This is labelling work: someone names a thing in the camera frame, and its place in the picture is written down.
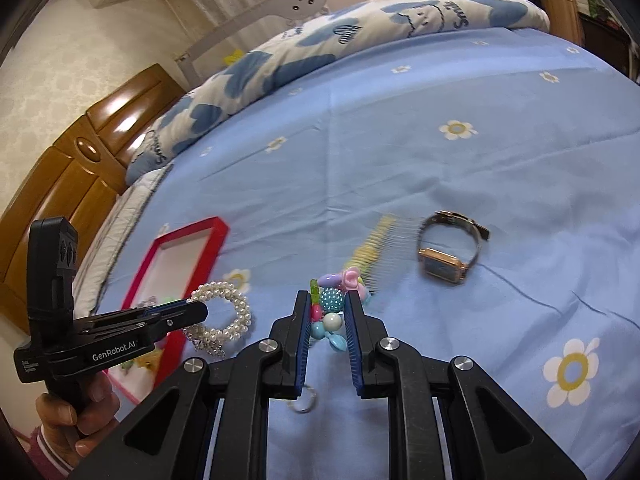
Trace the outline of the left hand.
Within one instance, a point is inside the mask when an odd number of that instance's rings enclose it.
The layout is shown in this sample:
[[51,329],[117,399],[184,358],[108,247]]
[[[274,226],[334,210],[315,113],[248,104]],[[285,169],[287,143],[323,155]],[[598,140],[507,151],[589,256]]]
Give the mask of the left hand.
[[80,412],[66,401],[43,393],[36,400],[44,440],[52,451],[70,466],[76,467],[118,425],[115,416],[119,397],[104,373],[84,383],[89,404]]

